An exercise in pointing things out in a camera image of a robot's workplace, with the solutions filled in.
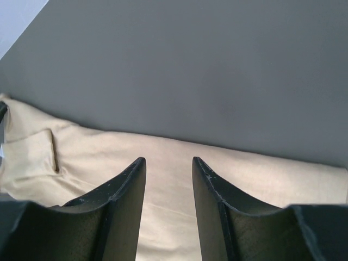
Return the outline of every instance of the wrinkled fabric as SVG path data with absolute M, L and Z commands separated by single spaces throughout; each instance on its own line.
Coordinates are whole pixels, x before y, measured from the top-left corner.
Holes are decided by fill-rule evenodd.
M 250 195 L 290 203 L 346 203 L 345 169 L 141 134 L 103 132 L 57 119 L 5 95 L 0 191 L 63 205 L 145 157 L 147 177 L 137 260 L 201 260 L 192 158 Z

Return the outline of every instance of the beige fabric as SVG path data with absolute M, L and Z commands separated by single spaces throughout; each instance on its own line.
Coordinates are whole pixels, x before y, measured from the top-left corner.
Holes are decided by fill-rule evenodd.
M 289 203 L 345 203 L 345 169 L 140 134 L 102 132 L 56 119 L 2 95 L 0 189 L 45 206 L 62 205 L 111 179 L 137 157 L 147 180 L 137 260 L 200 260 L 191 166 L 199 156 L 247 193 Z

